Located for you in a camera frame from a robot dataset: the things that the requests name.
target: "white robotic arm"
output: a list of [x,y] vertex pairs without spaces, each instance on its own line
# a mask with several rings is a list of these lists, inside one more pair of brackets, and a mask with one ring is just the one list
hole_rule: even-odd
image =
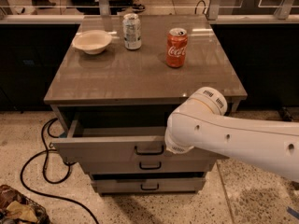
[[299,182],[299,123],[234,119],[226,109],[217,90],[199,89],[169,116],[167,149],[199,147]]

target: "drawer handle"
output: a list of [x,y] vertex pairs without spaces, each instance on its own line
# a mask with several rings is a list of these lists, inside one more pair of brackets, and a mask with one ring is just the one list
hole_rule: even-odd
[[142,170],[156,170],[156,169],[160,169],[161,166],[162,166],[162,164],[160,161],[159,161],[158,166],[156,166],[156,167],[145,167],[145,166],[142,166],[142,162],[139,163],[139,168]]
[[157,184],[157,188],[145,189],[145,188],[143,188],[143,185],[142,185],[142,184],[140,185],[140,188],[141,188],[142,190],[158,190],[158,189],[159,189],[159,183]]
[[161,146],[161,151],[159,151],[159,152],[145,152],[145,153],[138,152],[138,147],[135,146],[135,154],[136,155],[161,155],[163,153],[164,153],[164,146]]

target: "silver can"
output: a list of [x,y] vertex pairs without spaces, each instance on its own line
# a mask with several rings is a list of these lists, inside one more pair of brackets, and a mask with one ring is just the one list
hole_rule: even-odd
[[135,13],[124,15],[122,26],[124,46],[127,49],[139,49],[141,47],[141,22],[138,15]]

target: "desk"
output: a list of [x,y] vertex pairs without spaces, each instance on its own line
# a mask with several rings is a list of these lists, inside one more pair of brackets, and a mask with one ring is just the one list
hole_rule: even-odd
[[[247,94],[205,16],[140,16],[142,47],[123,44],[122,17],[86,17],[78,32],[101,29],[112,43],[99,55],[69,48],[50,85],[51,105],[67,138],[54,142],[64,161],[78,161],[100,194],[197,191],[219,157],[199,148],[184,155],[164,149],[169,114],[210,86],[232,109]],[[181,68],[165,63],[171,28],[188,33]]]

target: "coca-cola can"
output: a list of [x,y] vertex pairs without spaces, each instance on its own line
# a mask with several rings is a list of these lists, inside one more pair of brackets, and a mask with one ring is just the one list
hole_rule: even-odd
[[141,47],[141,22],[138,15],[135,13],[124,15],[122,27],[124,46],[127,49],[139,49]]
[[181,67],[185,62],[187,48],[187,31],[183,28],[173,28],[167,36],[166,62],[170,67]]

